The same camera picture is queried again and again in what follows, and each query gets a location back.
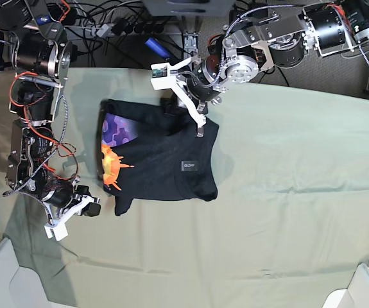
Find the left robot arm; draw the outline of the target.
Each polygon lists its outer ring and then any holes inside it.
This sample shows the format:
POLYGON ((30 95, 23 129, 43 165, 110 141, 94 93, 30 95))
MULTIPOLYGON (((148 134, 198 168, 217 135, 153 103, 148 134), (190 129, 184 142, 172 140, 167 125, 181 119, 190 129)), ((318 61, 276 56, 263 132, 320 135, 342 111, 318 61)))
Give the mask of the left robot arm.
POLYGON ((208 58, 194 55, 151 67, 153 88, 173 91, 196 123, 197 137, 203 137, 207 123, 206 104, 220 103, 220 94, 231 85, 248 83, 274 67, 296 67, 312 49, 325 58, 369 46, 369 1, 307 5, 285 18, 254 18, 260 10, 252 8, 230 22, 208 58))

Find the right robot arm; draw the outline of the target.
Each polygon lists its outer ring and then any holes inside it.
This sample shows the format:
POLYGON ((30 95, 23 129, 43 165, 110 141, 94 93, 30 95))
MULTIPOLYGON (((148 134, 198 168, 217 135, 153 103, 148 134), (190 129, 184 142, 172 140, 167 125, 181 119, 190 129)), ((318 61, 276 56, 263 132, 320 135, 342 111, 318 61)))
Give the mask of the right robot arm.
POLYGON ((8 195, 39 202, 51 227, 101 210, 77 173, 64 177, 49 166, 53 155, 73 157, 75 152, 51 127, 59 106, 67 105, 64 86, 73 45, 64 21, 72 15, 66 1, 0 1, 0 30, 11 35, 13 46, 9 110, 17 117, 6 171, 8 195))

